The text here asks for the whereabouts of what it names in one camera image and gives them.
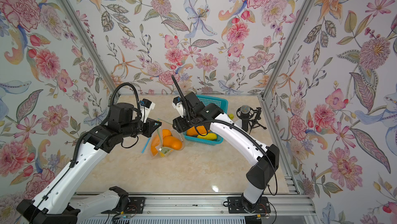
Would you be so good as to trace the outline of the clear zip-top bag green print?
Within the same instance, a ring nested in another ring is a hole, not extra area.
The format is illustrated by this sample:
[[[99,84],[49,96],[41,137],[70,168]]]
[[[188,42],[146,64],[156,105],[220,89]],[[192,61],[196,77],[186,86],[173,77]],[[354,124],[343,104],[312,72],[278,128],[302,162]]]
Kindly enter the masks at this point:
[[[167,157],[175,151],[181,151],[185,147],[185,138],[182,133],[178,133],[171,123],[157,119],[161,125],[148,138],[143,147],[142,153],[147,153],[151,157]]]

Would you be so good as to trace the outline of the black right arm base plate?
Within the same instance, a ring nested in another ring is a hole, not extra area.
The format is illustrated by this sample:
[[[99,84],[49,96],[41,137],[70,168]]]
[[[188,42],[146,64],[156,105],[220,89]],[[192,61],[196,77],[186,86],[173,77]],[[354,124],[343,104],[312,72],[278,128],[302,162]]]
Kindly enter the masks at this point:
[[[240,197],[227,197],[223,202],[229,214],[270,214],[271,208],[267,197],[260,197],[256,203],[251,203]]]

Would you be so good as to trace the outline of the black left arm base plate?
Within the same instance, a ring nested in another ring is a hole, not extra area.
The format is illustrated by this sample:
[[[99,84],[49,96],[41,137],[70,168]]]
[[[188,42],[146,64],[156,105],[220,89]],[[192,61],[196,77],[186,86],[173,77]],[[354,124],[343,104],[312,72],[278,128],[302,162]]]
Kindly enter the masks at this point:
[[[129,200],[122,200],[116,208],[101,212],[102,214],[142,214],[145,206],[145,197],[129,197]]]

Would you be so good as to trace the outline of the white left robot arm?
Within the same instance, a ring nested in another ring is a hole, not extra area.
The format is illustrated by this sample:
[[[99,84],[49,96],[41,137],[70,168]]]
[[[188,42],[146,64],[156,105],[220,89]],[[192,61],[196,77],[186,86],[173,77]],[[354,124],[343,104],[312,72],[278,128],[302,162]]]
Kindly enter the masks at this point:
[[[79,224],[102,212],[120,214],[130,205],[129,194],[118,186],[83,201],[72,197],[91,171],[126,137],[150,138],[161,122],[149,118],[155,103],[144,99],[138,107],[111,105],[108,116],[79,138],[71,161],[34,199],[22,200],[17,212],[31,224]]]

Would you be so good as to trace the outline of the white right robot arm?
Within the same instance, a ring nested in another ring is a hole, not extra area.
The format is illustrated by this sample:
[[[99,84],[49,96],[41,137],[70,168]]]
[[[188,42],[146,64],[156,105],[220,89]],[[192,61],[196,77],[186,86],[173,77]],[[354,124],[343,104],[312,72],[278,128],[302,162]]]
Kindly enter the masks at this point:
[[[216,104],[204,105],[193,93],[175,97],[172,103],[179,117],[173,120],[173,128],[179,133],[192,127],[204,126],[224,138],[251,165],[246,177],[248,186],[242,194],[246,208],[254,208],[259,203],[264,190],[275,176],[279,166],[279,148],[267,146],[239,128]]]

